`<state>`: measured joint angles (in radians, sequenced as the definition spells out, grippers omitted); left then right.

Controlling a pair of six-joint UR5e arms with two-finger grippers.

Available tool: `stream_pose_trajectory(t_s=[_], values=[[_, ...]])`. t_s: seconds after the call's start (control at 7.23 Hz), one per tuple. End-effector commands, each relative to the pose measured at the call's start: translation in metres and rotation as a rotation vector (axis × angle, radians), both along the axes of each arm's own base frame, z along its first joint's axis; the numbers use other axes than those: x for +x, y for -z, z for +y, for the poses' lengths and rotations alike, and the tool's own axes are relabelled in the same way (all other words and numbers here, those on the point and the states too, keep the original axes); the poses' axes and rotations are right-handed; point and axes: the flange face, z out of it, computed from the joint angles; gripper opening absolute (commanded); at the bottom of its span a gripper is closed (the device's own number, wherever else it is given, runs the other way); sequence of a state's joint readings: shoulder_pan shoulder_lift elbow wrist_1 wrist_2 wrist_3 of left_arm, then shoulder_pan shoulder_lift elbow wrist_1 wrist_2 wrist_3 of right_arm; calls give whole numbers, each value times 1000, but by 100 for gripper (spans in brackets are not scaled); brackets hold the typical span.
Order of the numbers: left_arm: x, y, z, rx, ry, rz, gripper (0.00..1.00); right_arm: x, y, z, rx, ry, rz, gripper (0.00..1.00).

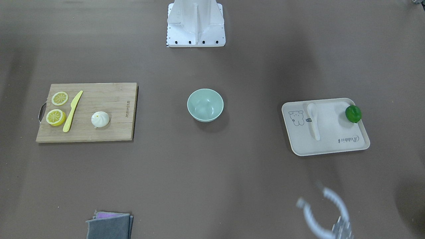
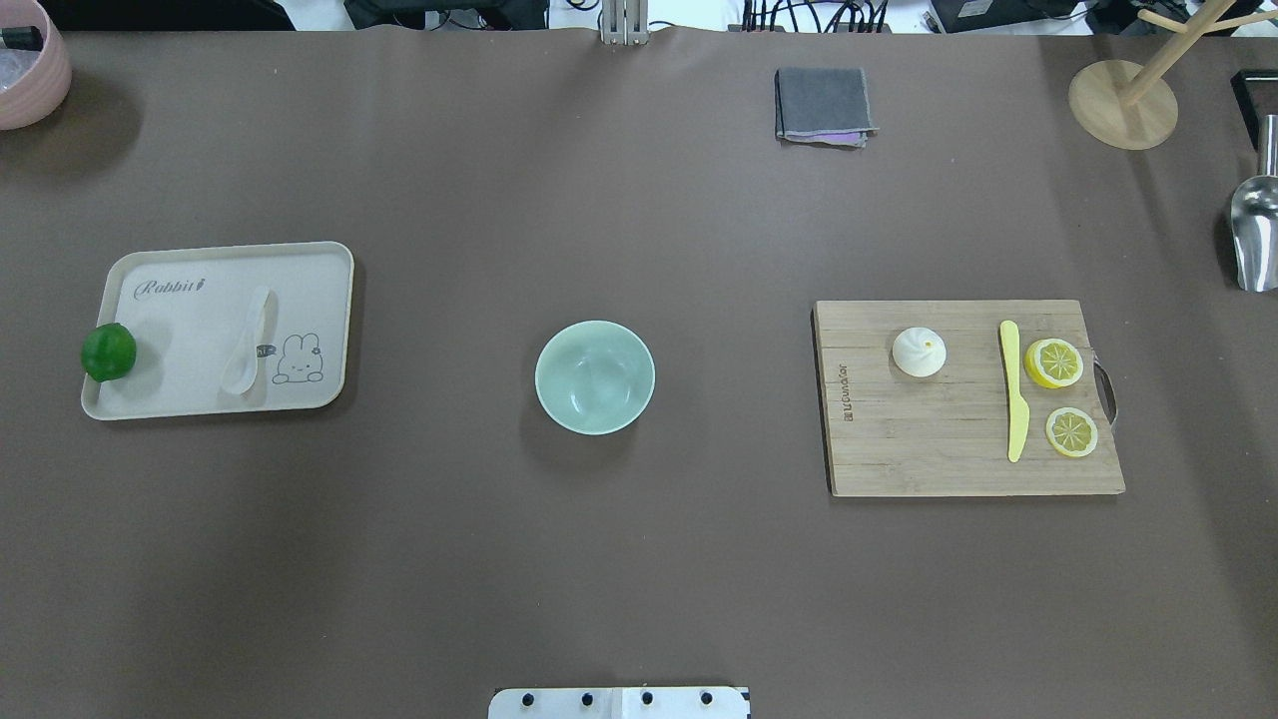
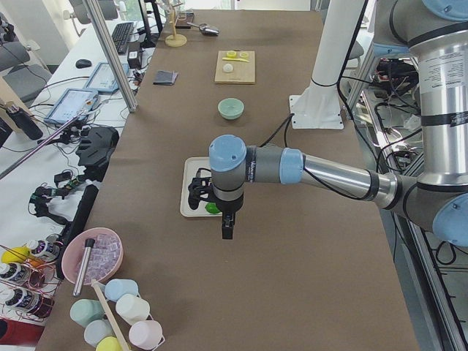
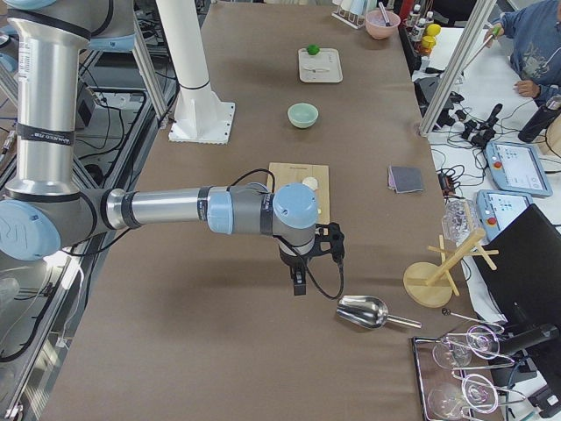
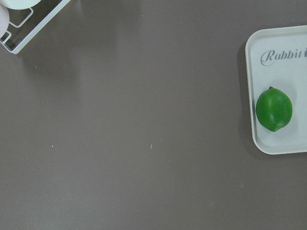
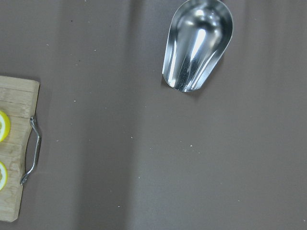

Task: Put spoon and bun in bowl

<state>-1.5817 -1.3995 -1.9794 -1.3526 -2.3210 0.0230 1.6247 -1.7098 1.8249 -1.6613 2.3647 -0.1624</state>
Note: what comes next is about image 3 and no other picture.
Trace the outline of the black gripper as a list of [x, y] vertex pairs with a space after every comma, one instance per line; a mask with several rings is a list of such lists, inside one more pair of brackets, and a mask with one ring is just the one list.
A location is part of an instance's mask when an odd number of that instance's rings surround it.
[[235, 212], [223, 211], [222, 212], [222, 238], [224, 240], [233, 239], [234, 226], [235, 226]]

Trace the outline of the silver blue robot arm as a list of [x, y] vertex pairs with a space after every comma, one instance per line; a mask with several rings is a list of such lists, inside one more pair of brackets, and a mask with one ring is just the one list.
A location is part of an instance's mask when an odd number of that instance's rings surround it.
[[374, 51], [418, 61], [423, 172], [380, 174], [222, 135], [209, 147], [208, 189], [222, 212], [223, 238], [233, 236], [245, 183], [305, 183], [372, 201], [443, 241], [467, 245], [467, 3], [378, 1]]

